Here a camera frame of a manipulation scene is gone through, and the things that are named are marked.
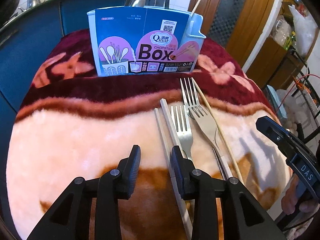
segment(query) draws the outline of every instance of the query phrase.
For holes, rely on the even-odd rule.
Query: silver bolt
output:
[[[119,173],[120,173],[120,171],[117,170],[117,169],[113,169],[113,170],[110,171],[110,174],[111,174],[112,176],[117,176]]]
[[[83,182],[83,178],[81,178],[81,177],[75,178],[76,184],[81,184],[82,182]]]
[[[231,177],[231,178],[229,179],[229,181],[230,181],[232,184],[238,184],[239,179],[237,179],[237,178],[235,178],[235,177]]]
[[[194,169],[193,171],[192,171],[192,174],[193,175],[195,175],[195,176],[199,176],[199,175],[201,175],[201,170],[198,170],[198,169]]]

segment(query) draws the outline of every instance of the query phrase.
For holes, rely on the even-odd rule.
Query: spoon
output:
[[[103,47],[100,47],[100,51],[101,51],[101,53],[103,54],[103,56],[105,57],[105,59],[108,61],[108,63],[111,64],[110,61],[109,61],[109,59],[108,59],[108,56],[107,56],[105,50],[103,49]]]
[[[128,48],[124,48],[124,49],[123,49],[122,55],[121,55],[121,58],[120,58],[120,62],[121,62],[122,58],[123,58],[125,55],[127,55],[128,51],[129,51]]]
[[[111,57],[111,61],[112,61],[112,63],[113,63],[113,55],[115,54],[115,49],[113,48],[113,47],[111,47],[111,46],[108,46],[107,47],[107,52],[108,52],[108,54],[110,55],[110,57]]]

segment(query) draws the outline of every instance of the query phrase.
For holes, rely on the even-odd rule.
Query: qr code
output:
[[[172,33],[173,26],[165,25],[165,26],[163,27],[163,30],[164,30],[164,31],[167,31],[167,32],[169,32],[169,33]]]

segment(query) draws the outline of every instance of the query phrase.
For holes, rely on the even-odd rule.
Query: barcode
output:
[[[165,26],[163,27],[163,30],[164,30],[164,31],[167,31],[167,32],[169,32],[169,33],[172,33],[173,26],[165,25]]]
[[[178,67],[165,67],[164,72],[176,72]]]

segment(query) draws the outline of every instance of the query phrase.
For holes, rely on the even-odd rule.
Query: blanket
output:
[[[75,177],[100,177],[137,144],[135,191],[130,200],[119,201],[122,238],[185,240],[153,109],[161,98],[169,107],[182,105],[180,78],[187,77],[206,95],[246,187],[269,209],[292,171],[255,122],[265,115],[279,121],[259,87],[221,46],[206,39],[193,73],[97,77],[89,30],[81,30],[63,37],[39,67],[13,127],[6,178],[21,238]],[[192,120],[191,129],[195,167],[221,178],[212,148]],[[228,156],[221,140],[218,146]],[[94,203],[92,210],[94,220]],[[223,239],[220,209],[219,230]]]

